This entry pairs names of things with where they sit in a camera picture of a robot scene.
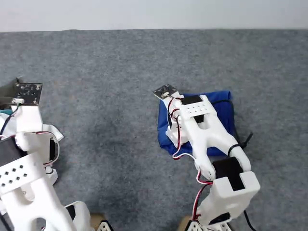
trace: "black cable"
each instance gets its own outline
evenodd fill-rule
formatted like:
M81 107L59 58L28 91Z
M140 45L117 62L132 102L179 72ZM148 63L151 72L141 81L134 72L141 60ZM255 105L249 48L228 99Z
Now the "black cable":
M17 108L15 109L15 111L13 111L12 114L10 114L9 117L7 117L6 120L4 121L4 124L3 124L2 128L1 128L1 131L0 131L0 135L3 134L5 127L8 125L10 119L11 119L11 118L14 116L14 114L17 112L19 106L20 106L20 104L17 105Z
M9 224L6 222L6 220L4 219L4 216L0 213L0 219L2 221L2 224L4 225L4 227L6 228L7 231L12 231L12 229L10 228Z
M250 220L249 220L249 217L248 217L248 214L246 212L246 210L244 210L244 215L245 215L245 218L246 218L246 221L247 221L247 224L249 226L249 228L252 230L252 231L256 231L255 228L251 225L250 223Z
M232 146L229 148L229 150L228 150L228 156L230 156L230 153L231 153L232 149L235 148L235 147L241 147L241 145L240 145L239 143L237 143L237 144L235 144L235 145L232 145Z
M0 131L0 135L3 134L5 127L9 123L10 119L14 116L14 114L18 110L19 106L20 106L20 104L17 105L17 108L15 109L15 111L13 111L12 114L10 114L9 117L7 117L6 120L4 121L4 124L3 124L2 128L1 128L1 131ZM9 226L9 224L6 222L6 220L4 219L4 216L1 213L0 213L0 220L2 221L4 227L6 228L7 231L12 231L12 229Z
M215 102L211 102L212 105L215 105L217 103L222 103L222 102L227 102L231 105L231 108L232 108L232 115L233 115L233 121L234 121L234 105L233 105L233 102L231 100L218 100L218 101L215 101ZM236 127L234 125L234 137L236 139L236 141L240 144L241 148L244 149L245 147L247 147L247 144L248 142L250 141L250 139L252 138L253 136L253 132L251 132L249 134L249 136L247 137L247 139L244 141L244 142L241 142L241 139L237 133L237 130L236 130Z
M234 121L234 105L233 105L233 102L231 100L218 100L218 101L215 101L215 102L211 102L211 104L214 106L217 103L223 103L223 102L229 103L231 105L232 116L233 116L233 121ZM235 125L234 125L234 137L235 137L236 141L239 144L241 144L240 137L239 137L239 135L237 133Z
M232 107L232 114L233 114L233 120L234 120L234 105L233 105L233 102L232 102L231 100L219 100L219 101L213 102L212 105L215 105L215 104L221 103L221 102L228 102L228 103L230 103L230 105L231 105L231 107ZM251 133L249 134L249 136L247 137L247 139L246 139L244 142L241 142L240 137L239 137L239 135L238 135L238 133L237 133L236 127L234 126L234 136L235 136L235 139L237 140L237 142L238 142L239 144L233 145L233 146L229 149L229 151L228 151L228 156L230 155L230 152L232 151L232 149L235 148L235 147L240 146L242 149L246 148L248 142L250 141L250 139L252 138L253 135L254 135L254 133L251 132ZM256 229L255 229L255 228L251 225L251 223L250 223L250 220L249 220L249 217L248 217L248 214L247 214L246 210L244 210L244 215L245 215L245 218L246 218L246 221L247 221L247 224L248 224L249 228L250 228L252 231L256 231Z

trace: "small electronic component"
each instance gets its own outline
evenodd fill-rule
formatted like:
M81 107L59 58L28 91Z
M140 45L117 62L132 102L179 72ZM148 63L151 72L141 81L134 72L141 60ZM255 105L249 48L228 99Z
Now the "small electronic component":
M153 93L156 97L163 100L177 91L178 90L175 87L171 86L170 84L165 84L160 88L156 89L155 91L153 91Z
M12 105L23 104L25 106L37 106L42 92L41 83L16 83L16 93Z

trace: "white wire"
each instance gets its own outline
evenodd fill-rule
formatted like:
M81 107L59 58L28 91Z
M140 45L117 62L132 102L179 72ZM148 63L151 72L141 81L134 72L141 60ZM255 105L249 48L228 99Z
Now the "white wire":
M200 166L199 166L199 167L198 167L198 174L197 174L197 176L196 176L197 182L200 183L200 184L205 184L205 185L211 184L211 183L204 183L204 182L201 182L201 181L199 180L199 175L200 175L200 174L201 174L201 169L200 169Z
M58 140L57 140L55 134L53 134L53 133L50 132L50 131L38 131L38 132L34 132L34 133L35 133L35 134L38 134L38 135L40 135L40 134L50 134L50 135L52 135L54 142L57 144L57 146L58 146L58 154L57 154L56 158L53 159L52 161L48 162L48 163L44 163L44 166L45 166L45 167L46 167L46 166L52 166L53 163L56 162L56 161L58 160L59 156L60 156L60 145L59 145L59 142L58 142Z

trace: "gray carpet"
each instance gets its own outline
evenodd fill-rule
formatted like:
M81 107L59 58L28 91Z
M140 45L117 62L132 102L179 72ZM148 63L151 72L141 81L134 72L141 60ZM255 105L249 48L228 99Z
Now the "gray carpet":
M65 135L55 189L116 231L174 231L200 188L190 159L157 142L158 99L231 90L261 184L247 212L258 231L307 230L308 31L131 30L0 34L0 84L43 82L45 123ZM244 216L233 220L247 231Z

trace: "blue fabric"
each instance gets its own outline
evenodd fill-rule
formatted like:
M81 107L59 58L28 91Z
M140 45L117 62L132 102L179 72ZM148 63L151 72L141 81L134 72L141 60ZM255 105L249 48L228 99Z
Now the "blue fabric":
M11 109L0 110L0 113L4 113L4 114L7 114L7 115L10 115L10 114L12 114L12 110Z
M206 95L211 103L220 101L220 100L231 100L230 91L216 91L211 93L200 93L200 94L184 94L184 97L193 96L193 95ZM233 109L232 105L228 102L221 102L214 105L214 108L217 111L218 118L222 122L223 126L228 133L233 135L234 133L234 118L233 118ZM177 150L173 145L172 141L167 137L166 131L168 127L167 121L167 109L162 101L159 103L159 114L158 114L158 142L159 146L169 152L169 154L175 153ZM181 146L181 153L192 153L192 146L189 142ZM207 150L208 156L219 156L225 155L219 149L212 147Z

